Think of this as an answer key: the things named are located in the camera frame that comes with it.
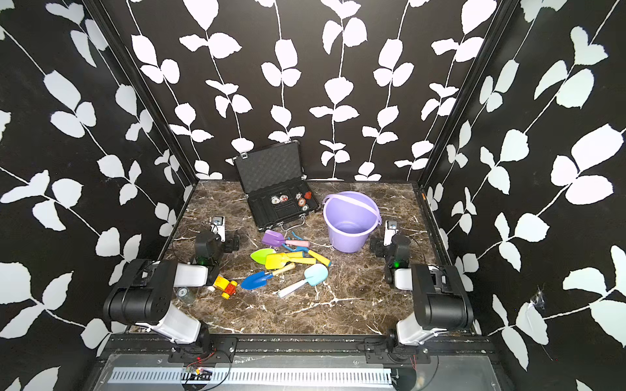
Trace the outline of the blue toy shovel tan handle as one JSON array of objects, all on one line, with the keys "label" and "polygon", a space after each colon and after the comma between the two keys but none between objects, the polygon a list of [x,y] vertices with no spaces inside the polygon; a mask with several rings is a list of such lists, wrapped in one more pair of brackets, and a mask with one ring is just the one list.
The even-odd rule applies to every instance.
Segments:
[{"label": "blue toy shovel tan handle", "polygon": [[247,278],[245,278],[240,286],[241,288],[245,289],[245,290],[255,290],[257,288],[262,288],[264,286],[267,285],[267,281],[272,279],[273,277],[283,274],[287,271],[293,270],[295,268],[295,264],[294,263],[289,263],[287,264],[285,267],[279,269],[279,270],[274,270],[271,272],[258,272],[256,274],[253,274]]}]

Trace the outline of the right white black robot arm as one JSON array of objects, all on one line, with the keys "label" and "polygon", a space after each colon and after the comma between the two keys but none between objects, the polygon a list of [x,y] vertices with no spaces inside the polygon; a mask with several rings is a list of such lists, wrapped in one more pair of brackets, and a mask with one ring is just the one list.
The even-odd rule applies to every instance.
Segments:
[{"label": "right white black robot arm", "polygon": [[447,332],[465,330],[474,322],[474,310],[452,266],[410,262],[412,240],[402,234],[370,240],[370,251],[385,261],[386,283],[412,294],[412,313],[390,330],[392,345],[420,346]]}]

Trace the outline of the light blue toy shovel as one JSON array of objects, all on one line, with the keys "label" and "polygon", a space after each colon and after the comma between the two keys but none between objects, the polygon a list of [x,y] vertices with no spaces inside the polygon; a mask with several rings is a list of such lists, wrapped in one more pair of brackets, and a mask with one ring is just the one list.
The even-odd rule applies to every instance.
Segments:
[{"label": "light blue toy shovel", "polygon": [[285,298],[306,284],[309,284],[314,287],[324,282],[328,278],[328,275],[329,275],[328,268],[323,264],[317,263],[316,265],[306,268],[306,270],[304,271],[303,280],[298,281],[297,283],[293,283],[292,285],[286,288],[283,288],[277,293],[277,295],[279,298]]}]

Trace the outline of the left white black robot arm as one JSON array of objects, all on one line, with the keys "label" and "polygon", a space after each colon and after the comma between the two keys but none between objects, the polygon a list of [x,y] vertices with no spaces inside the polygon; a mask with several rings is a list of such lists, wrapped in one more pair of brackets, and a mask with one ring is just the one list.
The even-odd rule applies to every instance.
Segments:
[{"label": "left white black robot arm", "polygon": [[240,247],[238,234],[224,239],[208,230],[197,235],[195,255],[187,263],[135,259],[122,272],[104,301],[104,317],[125,325],[146,327],[186,350],[197,345],[203,357],[215,352],[206,326],[172,303],[176,288],[213,288],[229,299],[238,283],[220,274],[223,255]]}]

